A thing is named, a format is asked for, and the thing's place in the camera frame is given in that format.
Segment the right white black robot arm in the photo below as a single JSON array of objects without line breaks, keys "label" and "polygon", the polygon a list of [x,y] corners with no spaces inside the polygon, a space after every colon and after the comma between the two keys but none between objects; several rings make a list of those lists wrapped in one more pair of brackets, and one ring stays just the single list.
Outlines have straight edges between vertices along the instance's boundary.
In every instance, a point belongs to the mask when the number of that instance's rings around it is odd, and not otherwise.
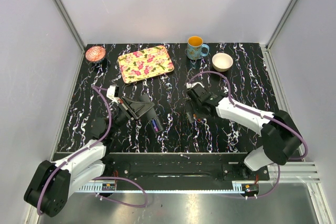
[{"label": "right white black robot arm", "polygon": [[238,168],[241,178],[252,179],[266,165],[286,164],[301,145],[301,135],[287,112],[255,109],[233,100],[229,95],[210,93],[199,82],[188,83],[186,87],[195,118],[215,116],[230,120],[261,137],[262,146],[247,154]]}]

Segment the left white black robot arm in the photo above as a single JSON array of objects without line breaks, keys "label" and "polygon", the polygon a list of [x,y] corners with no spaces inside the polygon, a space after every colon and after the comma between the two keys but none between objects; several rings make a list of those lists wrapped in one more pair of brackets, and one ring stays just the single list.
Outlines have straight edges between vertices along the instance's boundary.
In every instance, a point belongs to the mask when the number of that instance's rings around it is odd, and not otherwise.
[{"label": "left white black robot arm", "polygon": [[91,122],[92,139],[74,153],[51,162],[41,162],[24,194],[24,201],[37,209],[39,215],[54,217],[69,197],[94,179],[111,180],[116,172],[108,154],[112,151],[114,134],[131,120],[146,116],[154,120],[154,103],[147,94],[137,101],[127,97],[116,99],[115,116],[95,118]]}]

